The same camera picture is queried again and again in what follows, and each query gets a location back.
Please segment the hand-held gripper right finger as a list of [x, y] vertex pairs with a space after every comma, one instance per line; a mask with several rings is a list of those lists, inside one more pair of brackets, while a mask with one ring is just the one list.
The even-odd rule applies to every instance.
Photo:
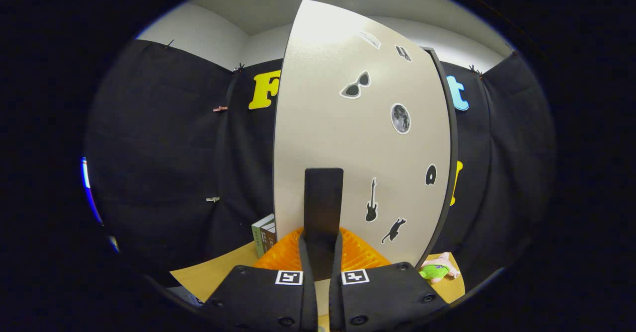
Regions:
[[448, 310], [409, 262], [343, 271], [343, 241], [338, 233], [329, 286], [332, 332], [421, 332]]

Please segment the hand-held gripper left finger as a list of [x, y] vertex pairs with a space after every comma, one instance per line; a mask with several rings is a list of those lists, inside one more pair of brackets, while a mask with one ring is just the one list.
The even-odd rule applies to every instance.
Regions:
[[217, 332], [315, 332], [318, 308], [304, 228], [273, 246], [295, 251], [298, 269], [236, 265], [200, 309]]

